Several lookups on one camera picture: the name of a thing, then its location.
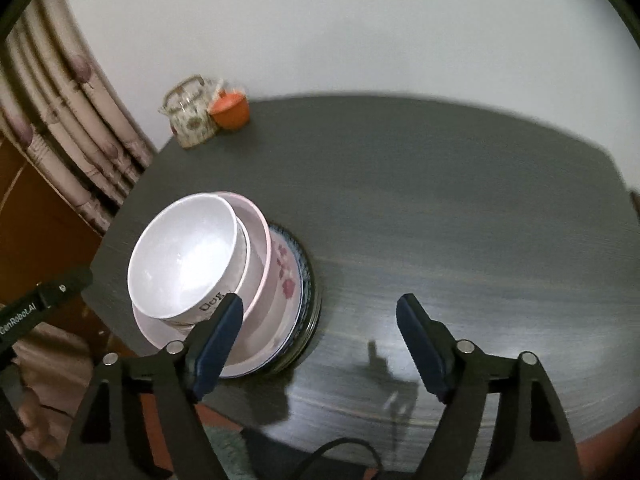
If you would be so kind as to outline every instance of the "orange cup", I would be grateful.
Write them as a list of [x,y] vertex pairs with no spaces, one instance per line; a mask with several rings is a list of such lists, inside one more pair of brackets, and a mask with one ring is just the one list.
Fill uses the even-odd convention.
[[209,105],[207,111],[225,130],[239,130],[249,122],[249,103],[242,92],[221,90],[220,97]]

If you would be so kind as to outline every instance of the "dark wooden table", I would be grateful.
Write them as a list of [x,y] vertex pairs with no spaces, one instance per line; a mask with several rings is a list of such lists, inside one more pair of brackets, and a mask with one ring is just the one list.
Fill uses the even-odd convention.
[[[323,288],[318,332],[294,369],[224,382],[206,397],[240,424],[305,450],[361,437],[389,468],[415,468],[442,406],[396,327],[405,292],[485,352],[537,353],[577,440],[638,406],[640,230],[603,152],[519,118],[434,101],[251,106],[241,132],[190,151],[170,142],[104,237],[84,298],[131,349],[154,351],[127,295],[143,228],[184,195],[232,190],[302,241]],[[476,460],[495,399],[488,406]],[[349,447],[334,456],[368,460]]]

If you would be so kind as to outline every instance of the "screw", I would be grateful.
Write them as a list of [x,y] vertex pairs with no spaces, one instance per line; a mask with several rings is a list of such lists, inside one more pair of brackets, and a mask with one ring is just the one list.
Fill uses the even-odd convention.
[[166,346],[166,351],[169,352],[169,354],[179,354],[182,350],[184,350],[184,344],[182,341],[171,341]]
[[116,364],[117,361],[118,361],[118,354],[116,354],[116,352],[109,352],[107,355],[105,355],[102,358],[102,362],[107,366]]
[[471,354],[471,352],[476,349],[476,345],[466,339],[461,339],[460,341],[458,341],[458,344],[456,346],[458,347],[458,350],[460,350],[463,354]]
[[531,352],[524,352],[521,357],[522,360],[528,365],[534,365],[538,362],[538,358],[536,357],[536,355],[532,354]]

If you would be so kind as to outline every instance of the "teapot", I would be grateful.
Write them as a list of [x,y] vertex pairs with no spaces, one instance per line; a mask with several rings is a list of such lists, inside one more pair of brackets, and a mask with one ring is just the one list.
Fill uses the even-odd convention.
[[161,114],[169,117],[171,131],[183,148],[192,148],[213,137],[218,126],[207,107],[221,85],[193,75],[178,83],[164,96]]

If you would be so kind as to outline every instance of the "white wall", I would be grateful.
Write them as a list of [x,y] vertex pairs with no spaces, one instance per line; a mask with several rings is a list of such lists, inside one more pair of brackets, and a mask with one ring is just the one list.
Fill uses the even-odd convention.
[[392,91],[501,108],[591,139],[640,187],[640,51],[606,0],[69,0],[156,146],[191,75],[250,96]]

